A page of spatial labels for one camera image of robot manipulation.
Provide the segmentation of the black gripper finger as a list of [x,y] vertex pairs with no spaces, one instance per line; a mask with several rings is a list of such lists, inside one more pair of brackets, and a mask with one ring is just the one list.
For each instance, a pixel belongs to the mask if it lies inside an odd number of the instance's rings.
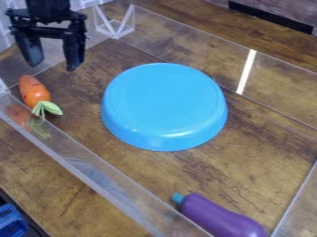
[[43,61],[42,37],[35,31],[12,30],[16,44],[30,67],[36,67]]
[[74,31],[66,31],[62,35],[63,53],[69,71],[74,71],[85,62],[86,39],[85,33]]

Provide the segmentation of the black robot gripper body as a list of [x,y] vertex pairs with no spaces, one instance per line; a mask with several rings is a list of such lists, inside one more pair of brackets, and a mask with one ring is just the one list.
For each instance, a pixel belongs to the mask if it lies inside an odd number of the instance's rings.
[[86,38],[87,15],[71,9],[71,0],[26,0],[26,8],[10,8],[6,15],[16,37]]

